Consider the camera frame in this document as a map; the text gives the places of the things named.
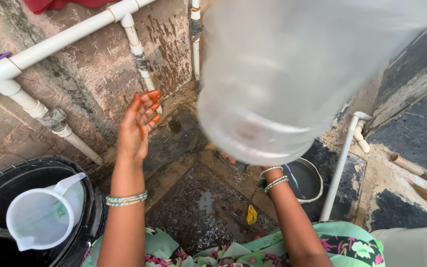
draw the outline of stained wall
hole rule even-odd
[[[0,54],[21,52],[110,4],[92,9],[69,3],[34,15],[22,0],[0,0]],[[187,0],[157,0],[133,15],[162,100],[192,78],[187,6]],[[73,131],[98,153],[115,144],[118,123],[132,96],[147,90],[120,23],[84,37],[15,80],[49,109],[62,108]],[[0,169],[48,154],[65,155],[82,166],[91,163],[0,94]]]

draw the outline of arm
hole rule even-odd
[[[147,118],[159,107],[158,90],[134,95],[118,132],[116,164],[111,176],[111,195],[127,197],[144,192],[143,159],[148,154],[148,133],[160,119]],[[99,267],[144,266],[144,201],[111,206],[108,213]]]
[[[283,173],[280,169],[272,169],[265,175],[267,184],[270,184],[283,176]],[[288,183],[281,182],[273,186],[269,194],[278,216],[279,227],[291,264],[298,267],[332,267],[321,240],[317,237],[316,231]]]

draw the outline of green floral fabric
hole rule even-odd
[[[367,231],[348,222],[313,225],[324,250],[336,267],[385,267],[383,245]],[[82,264],[94,267],[103,237]],[[291,262],[281,232],[247,244],[226,244],[190,256],[167,233],[146,227],[145,267],[288,267]]]

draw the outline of bangle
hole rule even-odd
[[[289,181],[288,176],[281,176],[278,179],[272,181],[266,188],[265,188],[265,193],[268,193],[268,191],[271,189],[271,187],[279,184],[280,182],[284,182],[284,181]]]
[[[261,180],[266,179],[266,177],[262,177],[262,175],[263,175],[265,172],[270,171],[270,170],[272,170],[272,169],[281,169],[281,171],[283,171],[283,167],[281,167],[281,166],[271,167],[271,168],[268,168],[268,169],[264,170],[263,172],[261,172],[261,173],[258,175],[258,178],[259,178],[259,179],[261,179]]]
[[[130,197],[113,198],[111,195],[106,197],[106,205],[108,206],[126,206],[139,203],[148,197],[148,191],[145,190],[141,194],[137,194]]]

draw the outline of woman's left hand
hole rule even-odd
[[[142,161],[147,156],[148,134],[161,115],[155,115],[150,121],[148,118],[160,106],[161,96],[159,90],[134,94],[133,101],[125,110],[118,131],[118,160]]]

